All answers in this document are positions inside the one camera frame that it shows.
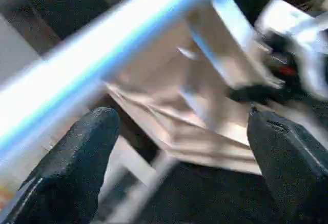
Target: aluminum rod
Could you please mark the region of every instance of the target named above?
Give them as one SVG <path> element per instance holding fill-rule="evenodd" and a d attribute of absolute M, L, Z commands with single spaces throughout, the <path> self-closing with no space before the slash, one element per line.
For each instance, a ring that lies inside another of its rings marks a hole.
<path fill-rule="evenodd" d="M 0 92 L 0 156 L 202 1 L 125 0 L 13 80 Z"/>

